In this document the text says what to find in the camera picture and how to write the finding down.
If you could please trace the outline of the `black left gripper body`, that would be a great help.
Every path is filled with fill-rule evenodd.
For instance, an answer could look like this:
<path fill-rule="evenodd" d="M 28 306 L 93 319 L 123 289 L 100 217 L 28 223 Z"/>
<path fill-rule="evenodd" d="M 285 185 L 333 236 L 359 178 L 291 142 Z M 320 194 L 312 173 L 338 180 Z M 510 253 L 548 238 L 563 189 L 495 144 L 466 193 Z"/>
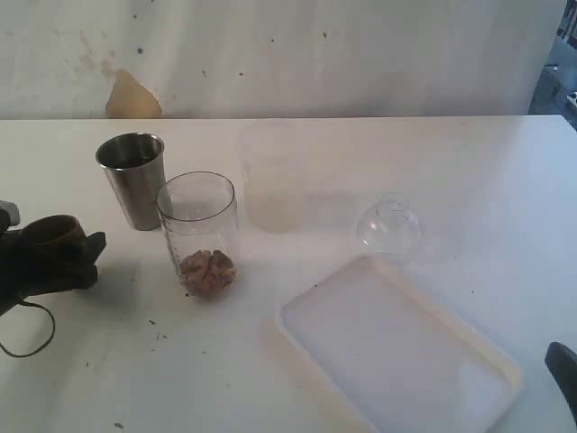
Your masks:
<path fill-rule="evenodd" d="M 46 262 L 23 241 L 22 230 L 9 230 L 14 216 L 1 210 L 1 315 L 31 296 L 57 292 Z"/>

